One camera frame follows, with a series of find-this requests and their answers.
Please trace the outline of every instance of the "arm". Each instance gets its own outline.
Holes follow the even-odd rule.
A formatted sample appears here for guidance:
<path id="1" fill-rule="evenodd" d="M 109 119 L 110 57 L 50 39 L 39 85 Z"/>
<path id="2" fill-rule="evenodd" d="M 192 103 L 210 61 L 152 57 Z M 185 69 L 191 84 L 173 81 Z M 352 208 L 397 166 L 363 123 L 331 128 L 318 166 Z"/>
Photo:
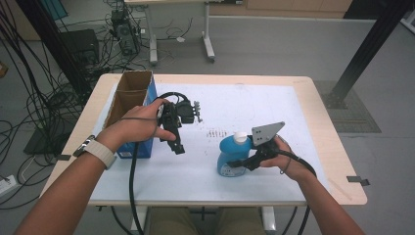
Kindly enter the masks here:
<path id="1" fill-rule="evenodd" d="M 275 142 L 281 150 L 291 152 L 290 147 L 280 137 L 276 137 Z M 288 163 L 288 157 L 278 155 L 277 158 L 263 161 L 260 165 L 283 169 Z M 285 172 L 299 184 L 323 234 L 363 234 L 357 223 L 305 166 L 291 161 Z"/>
<path id="2" fill-rule="evenodd" d="M 158 99 L 148 107 L 135 107 L 125 117 L 155 118 L 162 102 Z M 175 139 L 174 134 L 158 128 L 155 120 L 125 119 L 103 130 L 96 141 L 115 152 L 123 143 L 150 138 L 155 128 L 156 137 Z M 72 234 L 104 169 L 103 162 L 87 152 L 77 158 L 39 199 L 16 234 Z"/>

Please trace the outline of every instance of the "white watch strap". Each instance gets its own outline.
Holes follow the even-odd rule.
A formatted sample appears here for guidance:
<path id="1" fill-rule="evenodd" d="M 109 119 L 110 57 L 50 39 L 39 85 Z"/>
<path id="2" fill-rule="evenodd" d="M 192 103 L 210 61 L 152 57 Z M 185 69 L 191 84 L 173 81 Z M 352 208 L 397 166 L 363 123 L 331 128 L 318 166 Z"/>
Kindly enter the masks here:
<path id="1" fill-rule="evenodd" d="M 114 153 L 109 148 L 107 148 L 107 146 L 95 140 L 91 140 L 91 142 L 85 146 L 85 151 L 100 159 L 105 164 L 107 169 L 113 164 L 115 160 Z"/>

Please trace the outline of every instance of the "right hand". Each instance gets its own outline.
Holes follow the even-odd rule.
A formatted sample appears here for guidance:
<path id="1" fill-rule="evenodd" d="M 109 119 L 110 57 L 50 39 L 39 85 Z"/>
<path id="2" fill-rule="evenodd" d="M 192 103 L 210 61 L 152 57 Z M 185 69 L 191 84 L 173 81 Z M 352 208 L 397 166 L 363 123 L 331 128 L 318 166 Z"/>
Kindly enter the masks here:
<path id="1" fill-rule="evenodd" d="M 290 146 L 280 137 L 275 136 L 274 138 L 275 143 L 280 148 L 280 150 L 290 152 L 291 150 Z M 260 163 L 260 166 L 262 167 L 273 167 L 278 166 L 281 170 L 285 170 L 285 173 L 293 180 L 299 181 L 303 177 L 309 175 L 311 172 L 301 163 L 291 160 L 290 158 L 285 155 L 278 155 L 273 159 L 265 160 Z"/>

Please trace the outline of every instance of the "hand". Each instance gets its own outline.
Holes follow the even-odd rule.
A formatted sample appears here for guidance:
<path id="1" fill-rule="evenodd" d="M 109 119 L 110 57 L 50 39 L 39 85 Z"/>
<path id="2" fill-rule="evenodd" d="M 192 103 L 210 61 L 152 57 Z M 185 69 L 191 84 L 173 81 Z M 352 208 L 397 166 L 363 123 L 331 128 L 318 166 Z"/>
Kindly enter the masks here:
<path id="1" fill-rule="evenodd" d="M 157 99 L 149 106 L 136 106 L 118 122 L 103 130 L 97 140 L 115 151 L 127 142 L 139 142 L 154 137 L 175 140 L 176 136 L 157 126 L 157 112 L 165 99 Z"/>
<path id="2" fill-rule="evenodd" d="M 290 152 L 290 146 L 285 142 L 280 136 L 274 138 L 275 143 L 280 148 L 280 150 Z M 295 181 L 301 180 L 304 176 L 309 175 L 311 172 L 302 164 L 295 160 L 290 160 L 289 157 L 285 155 L 278 155 L 276 158 L 265 160 L 260 163 L 262 167 L 273 167 L 278 166 L 281 170 L 285 170 L 285 173 Z"/>

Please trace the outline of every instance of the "power strip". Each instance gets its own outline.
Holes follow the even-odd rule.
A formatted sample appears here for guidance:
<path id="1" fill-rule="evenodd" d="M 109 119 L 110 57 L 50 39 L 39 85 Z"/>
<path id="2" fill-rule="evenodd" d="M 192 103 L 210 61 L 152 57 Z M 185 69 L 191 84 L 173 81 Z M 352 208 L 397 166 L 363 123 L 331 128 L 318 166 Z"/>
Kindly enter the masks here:
<path id="1" fill-rule="evenodd" d="M 0 197 L 20 186 L 20 184 L 16 182 L 15 176 L 10 175 L 7 179 L 8 180 L 3 179 L 0 181 Z"/>

